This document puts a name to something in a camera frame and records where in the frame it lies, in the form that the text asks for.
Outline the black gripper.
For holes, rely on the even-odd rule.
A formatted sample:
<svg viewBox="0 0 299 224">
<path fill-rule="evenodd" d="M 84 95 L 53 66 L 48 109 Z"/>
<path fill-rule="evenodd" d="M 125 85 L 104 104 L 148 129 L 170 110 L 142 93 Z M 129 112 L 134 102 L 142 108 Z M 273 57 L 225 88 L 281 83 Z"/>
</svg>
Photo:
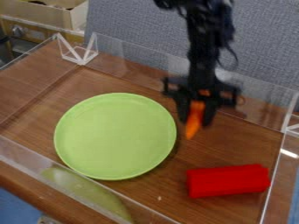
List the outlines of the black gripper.
<svg viewBox="0 0 299 224">
<path fill-rule="evenodd" d="M 229 47 L 234 34 L 232 7 L 233 0 L 161 0 L 161 8 L 177 11 L 185 20 L 189 40 L 186 89 L 192 99 L 205 101 L 204 127 L 210 124 L 218 105 L 234 107 L 237 104 L 238 88 L 221 82 L 216 76 L 221 49 L 226 49 L 234 58 L 232 67 L 238 64 L 237 55 Z M 178 95 L 174 100 L 182 123 L 186 123 L 189 115 L 190 97 Z"/>
</svg>

